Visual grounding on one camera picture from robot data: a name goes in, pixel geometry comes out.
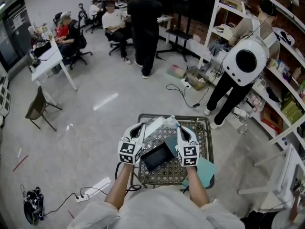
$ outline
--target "seated person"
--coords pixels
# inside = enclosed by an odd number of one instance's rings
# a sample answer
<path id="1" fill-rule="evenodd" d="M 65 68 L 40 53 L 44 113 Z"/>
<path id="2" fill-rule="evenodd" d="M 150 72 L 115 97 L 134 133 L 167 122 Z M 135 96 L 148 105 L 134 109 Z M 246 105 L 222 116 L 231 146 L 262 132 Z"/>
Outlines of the seated person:
<path id="1" fill-rule="evenodd" d="M 99 14 L 103 11 L 101 7 L 98 7 L 97 6 L 98 4 L 98 1 L 97 0 L 93 0 L 92 1 L 92 4 L 90 5 L 90 8 L 89 8 L 89 18 L 90 20 L 93 20 L 94 19 L 94 15 L 97 14 L 97 17 L 96 19 L 99 17 Z"/>
<path id="2" fill-rule="evenodd" d="M 111 33 L 115 42 L 120 43 L 122 60 L 126 64 L 131 64 L 131 61 L 126 57 L 126 40 L 132 37 L 132 30 L 129 26 L 124 25 L 121 11 L 115 9 L 114 2 L 108 2 L 106 9 L 107 12 L 102 17 L 103 27 Z"/>
<path id="3" fill-rule="evenodd" d="M 67 13 L 61 15 L 61 22 L 68 27 L 68 35 L 65 39 L 61 38 L 57 41 L 61 44 L 59 50 L 63 57 L 71 57 L 79 48 L 80 33 L 78 30 L 78 22 L 71 19 L 71 16 Z"/>
<path id="4" fill-rule="evenodd" d="M 64 25 L 62 21 L 59 21 L 58 26 L 56 28 L 57 38 L 55 39 L 55 41 L 58 42 L 60 40 L 66 39 L 68 32 L 69 32 L 68 26 Z"/>

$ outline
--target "brown cardboard box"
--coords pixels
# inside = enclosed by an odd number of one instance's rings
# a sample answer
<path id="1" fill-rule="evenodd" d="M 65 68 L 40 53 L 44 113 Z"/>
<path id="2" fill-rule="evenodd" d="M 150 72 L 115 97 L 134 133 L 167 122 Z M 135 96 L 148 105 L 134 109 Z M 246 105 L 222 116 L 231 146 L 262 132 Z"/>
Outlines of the brown cardboard box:
<path id="1" fill-rule="evenodd" d="M 283 119 L 267 104 L 265 104 L 265 107 L 261 113 L 261 120 L 266 125 L 274 129 L 278 134 L 284 130 Z"/>

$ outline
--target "black cap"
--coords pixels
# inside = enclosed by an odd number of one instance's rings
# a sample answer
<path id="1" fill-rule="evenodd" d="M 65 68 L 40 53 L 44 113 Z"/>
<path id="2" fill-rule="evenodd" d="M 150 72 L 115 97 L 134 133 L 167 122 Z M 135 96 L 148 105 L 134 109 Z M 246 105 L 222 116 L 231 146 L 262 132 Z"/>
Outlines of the black cap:
<path id="1" fill-rule="evenodd" d="M 276 6 L 269 0 L 263 0 L 260 5 L 261 10 L 271 16 L 276 16 Z"/>

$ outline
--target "metal mesh table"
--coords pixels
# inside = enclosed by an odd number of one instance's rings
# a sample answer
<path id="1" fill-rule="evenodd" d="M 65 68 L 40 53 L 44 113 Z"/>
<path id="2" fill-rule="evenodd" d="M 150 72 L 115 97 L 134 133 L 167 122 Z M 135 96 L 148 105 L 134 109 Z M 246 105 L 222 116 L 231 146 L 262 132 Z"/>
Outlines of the metal mesh table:
<path id="1" fill-rule="evenodd" d="M 163 116 L 165 118 L 170 115 L 162 114 L 141 114 L 138 118 L 139 122 L 146 123 L 149 126 L 158 117 Z M 211 137 L 211 129 L 208 118 L 198 116 L 175 116 L 175 119 L 185 127 L 191 127 L 197 136 L 197 141 L 200 147 L 200 156 L 214 163 L 213 157 L 213 145 Z M 150 136 L 144 140 L 145 147 L 143 154 L 154 149 L 158 145 L 164 142 L 164 140 L 177 133 L 177 130 L 168 128 L 165 125 L 160 126 Z M 157 167 L 154 171 L 150 172 L 147 170 L 145 164 L 139 162 L 138 175 L 135 173 L 133 168 L 133 175 L 131 176 L 130 184 L 133 186 L 133 177 L 137 177 L 139 182 L 146 187 L 146 185 L 181 185 L 187 176 L 186 168 L 181 167 L 177 157 L 170 161 L 164 162 L 162 165 Z M 214 186 L 214 176 L 211 179 L 211 183 L 206 189 Z"/>

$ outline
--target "red shirt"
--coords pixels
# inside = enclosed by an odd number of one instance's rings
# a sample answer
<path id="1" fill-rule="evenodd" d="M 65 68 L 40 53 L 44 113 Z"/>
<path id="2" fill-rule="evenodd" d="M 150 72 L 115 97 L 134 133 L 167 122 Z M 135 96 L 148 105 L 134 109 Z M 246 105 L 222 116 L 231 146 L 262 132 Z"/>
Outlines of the red shirt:
<path id="1" fill-rule="evenodd" d="M 56 28 L 56 33 L 58 37 L 62 37 L 62 36 L 67 36 L 68 35 L 68 26 L 63 25 L 62 28 L 60 28 L 59 26 Z"/>

